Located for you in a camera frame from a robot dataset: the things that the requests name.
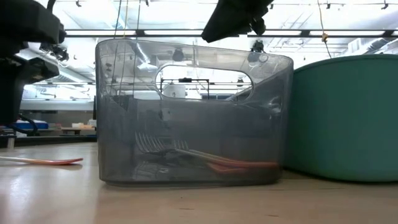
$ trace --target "wooden tabletop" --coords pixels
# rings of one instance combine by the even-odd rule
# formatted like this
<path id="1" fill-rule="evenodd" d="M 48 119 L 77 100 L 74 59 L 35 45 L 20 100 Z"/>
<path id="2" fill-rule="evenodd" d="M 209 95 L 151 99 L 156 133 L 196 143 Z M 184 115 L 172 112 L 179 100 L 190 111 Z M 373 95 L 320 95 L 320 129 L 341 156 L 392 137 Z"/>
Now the wooden tabletop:
<path id="1" fill-rule="evenodd" d="M 0 162 L 0 223 L 396 223 L 398 185 L 359 185 L 285 173 L 256 187 L 110 187 L 95 143 L 19 147 L 0 156 L 84 157 L 76 166 Z"/>

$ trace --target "fluorescent light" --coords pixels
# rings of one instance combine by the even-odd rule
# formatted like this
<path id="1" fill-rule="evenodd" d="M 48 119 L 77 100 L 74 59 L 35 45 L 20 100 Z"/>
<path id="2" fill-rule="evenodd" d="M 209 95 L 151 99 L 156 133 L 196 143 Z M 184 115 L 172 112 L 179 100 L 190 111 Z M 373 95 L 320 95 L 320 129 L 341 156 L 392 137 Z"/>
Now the fluorescent light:
<path id="1" fill-rule="evenodd" d="M 146 35 L 200 35 L 202 30 L 145 30 Z"/>
<path id="2" fill-rule="evenodd" d="M 117 30 L 116 35 L 135 35 L 135 30 Z M 114 30 L 67 30 L 67 35 L 108 35 L 114 36 Z"/>
<path id="3" fill-rule="evenodd" d="M 267 36 L 267 35 L 300 35 L 301 31 L 299 30 L 266 30 L 262 35 Z"/>
<path id="4" fill-rule="evenodd" d="M 334 36 L 334 35 L 345 35 L 345 36 L 356 36 L 356 35 L 383 35 L 385 31 L 380 31 L 380 30 L 366 30 L 366 31 L 355 31 L 355 30 L 347 30 L 347 31 L 327 31 L 325 30 L 325 33 L 328 34 L 329 36 Z M 322 35 L 322 31 L 311 31 L 310 35 Z"/>

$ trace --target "clear plastic bin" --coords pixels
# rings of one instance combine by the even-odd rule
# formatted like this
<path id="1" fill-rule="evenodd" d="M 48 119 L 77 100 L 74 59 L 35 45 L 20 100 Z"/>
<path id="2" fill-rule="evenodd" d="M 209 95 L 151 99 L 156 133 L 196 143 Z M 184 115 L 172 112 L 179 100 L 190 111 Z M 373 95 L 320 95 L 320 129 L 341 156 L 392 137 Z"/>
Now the clear plastic bin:
<path id="1" fill-rule="evenodd" d="M 161 90 L 167 83 L 159 83 L 158 74 L 171 65 L 240 72 L 249 77 L 250 85 L 223 100 L 165 96 Z M 125 185 L 276 181 L 292 74 L 292 59 L 280 55 L 131 39 L 100 42 L 100 179 Z M 207 80 L 199 86 L 201 91 L 208 87 L 210 98 L 214 85 Z"/>

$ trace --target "ceiling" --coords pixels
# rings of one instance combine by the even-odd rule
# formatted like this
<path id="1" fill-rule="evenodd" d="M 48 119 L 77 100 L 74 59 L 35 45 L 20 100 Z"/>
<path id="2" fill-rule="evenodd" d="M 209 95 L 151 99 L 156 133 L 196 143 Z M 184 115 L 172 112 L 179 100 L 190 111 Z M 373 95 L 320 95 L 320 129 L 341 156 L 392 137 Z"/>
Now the ceiling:
<path id="1" fill-rule="evenodd" d="M 47 0 L 37 0 L 44 6 Z M 398 29 L 398 0 L 320 0 L 322 21 L 327 29 Z M 119 0 L 58 0 L 53 13 L 65 29 L 113 30 L 118 17 Z M 203 29 L 217 0 L 122 0 L 118 29 Z M 264 16 L 268 29 L 321 29 L 317 0 L 275 0 Z M 107 38 L 66 38 L 62 46 L 70 59 L 59 65 L 62 76 L 53 82 L 95 82 L 95 46 Z M 250 38 L 232 37 L 206 43 L 200 37 L 138 37 L 140 40 L 202 45 L 226 49 L 249 50 L 256 39 L 263 41 L 265 51 L 293 58 L 295 68 L 329 58 L 325 44 L 319 38 Z M 329 38 L 332 57 L 348 52 L 348 44 L 356 38 Z M 38 44 L 21 52 L 25 58 L 44 55 Z"/>

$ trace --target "teal bin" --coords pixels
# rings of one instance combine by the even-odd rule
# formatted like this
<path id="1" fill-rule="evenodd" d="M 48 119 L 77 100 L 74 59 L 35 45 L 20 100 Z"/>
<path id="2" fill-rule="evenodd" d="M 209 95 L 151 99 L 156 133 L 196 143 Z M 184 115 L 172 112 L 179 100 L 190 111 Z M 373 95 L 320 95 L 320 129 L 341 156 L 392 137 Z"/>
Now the teal bin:
<path id="1" fill-rule="evenodd" d="M 286 167 L 361 182 L 398 180 L 398 55 L 360 55 L 294 72 Z"/>

